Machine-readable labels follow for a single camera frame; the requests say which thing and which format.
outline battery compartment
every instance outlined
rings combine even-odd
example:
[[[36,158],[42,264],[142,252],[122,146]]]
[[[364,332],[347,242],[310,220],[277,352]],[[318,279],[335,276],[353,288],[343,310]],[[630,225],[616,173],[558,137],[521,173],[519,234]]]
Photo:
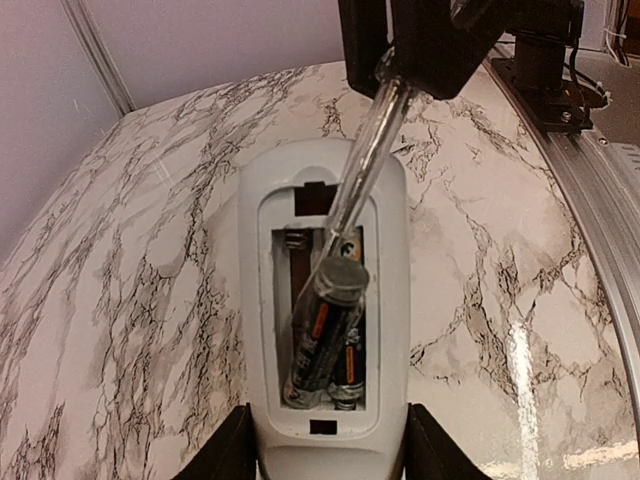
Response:
[[[285,228],[272,231],[276,351],[281,391],[289,375],[295,351],[291,312],[320,256],[323,238],[324,229],[320,227]],[[342,254],[354,259],[362,259],[361,261],[365,265],[364,246],[363,228],[357,227],[354,236],[343,244]],[[365,319],[366,309],[361,321],[366,321]],[[281,407],[290,408],[282,399]],[[334,409],[333,401],[326,392],[315,409]],[[365,409],[366,395],[363,394],[358,400],[357,410]]]
[[[382,166],[358,220],[370,274],[366,409],[362,405],[358,411],[334,410],[327,401],[314,410],[295,410],[282,402],[282,383],[293,357],[288,324],[291,252],[285,232],[324,226],[329,202],[316,209],[305,205],[304,197],[312,184],[339,182],[352,146],[340,139],[283,144],[259,155],[240,173],[238,243],[247,400],[265,477],[304,478],[320,471],[339,478],[344,466],[355,462],[363,478],[375,478],[399,454],[407,418],[410,272],[406,180],[395,157]],[[301,454],[304,462],[291,462]]]

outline tabletop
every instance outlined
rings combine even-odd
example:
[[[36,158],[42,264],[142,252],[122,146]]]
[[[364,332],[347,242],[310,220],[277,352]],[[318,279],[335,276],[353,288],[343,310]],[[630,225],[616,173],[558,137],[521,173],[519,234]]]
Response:
[[[0,478],[169,479],[246,400],[238,172],[353,138],[342,63],[127,115],[0,273]],[[635,479],[612,319],[540,152],[480,69],[414,102],[393,151],[410,205],[409,400],[494,479]]]

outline orange battery label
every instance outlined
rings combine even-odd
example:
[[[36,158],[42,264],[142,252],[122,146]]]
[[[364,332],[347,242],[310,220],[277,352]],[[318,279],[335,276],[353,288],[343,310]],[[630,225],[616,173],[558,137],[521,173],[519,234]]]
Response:
[[[340,254],[362,263],[362,227],[358,227],[353,235],[345,238],[340,247]]]
[[[354,365],[353,347],[347,347],[347,383],[352,384],[356,381],[356,366]]]
[[[329,305],[323,303],[318,310],[318,316],[316,317],[316,325],[313,327],[313,338],[318,339],[322,335],[322,329],[324,328],[324,322],[327,320],[327,314],[329,313]]]

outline battery spring contact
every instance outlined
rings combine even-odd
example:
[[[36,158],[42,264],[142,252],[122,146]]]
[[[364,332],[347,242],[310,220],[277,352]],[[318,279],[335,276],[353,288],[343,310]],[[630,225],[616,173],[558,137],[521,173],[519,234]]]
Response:
[[[284,244],[289,250],[306,250],[309,240],[309,233],[304,230],[287,230],[284,235]]]

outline battery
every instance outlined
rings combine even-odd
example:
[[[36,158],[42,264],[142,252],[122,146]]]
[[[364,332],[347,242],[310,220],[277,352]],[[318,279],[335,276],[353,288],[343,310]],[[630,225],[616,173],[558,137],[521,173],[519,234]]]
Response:
[[[309,409],[320,401],[347,333],[362,314],[368,283],[365,268],[350,258],[327,257],[319,265],[311,288],[300,299],[304,304],[294,309],[294,321],[304,327],[284,388],[290,407]]]
[[[340,248],[343,257],[364,263],[362,228],[348,235]],[[333,368],[327,393],[337,410],[355,410],[364,395],[366,377],[366,320],[365,313],[347,332],[345,345]]]

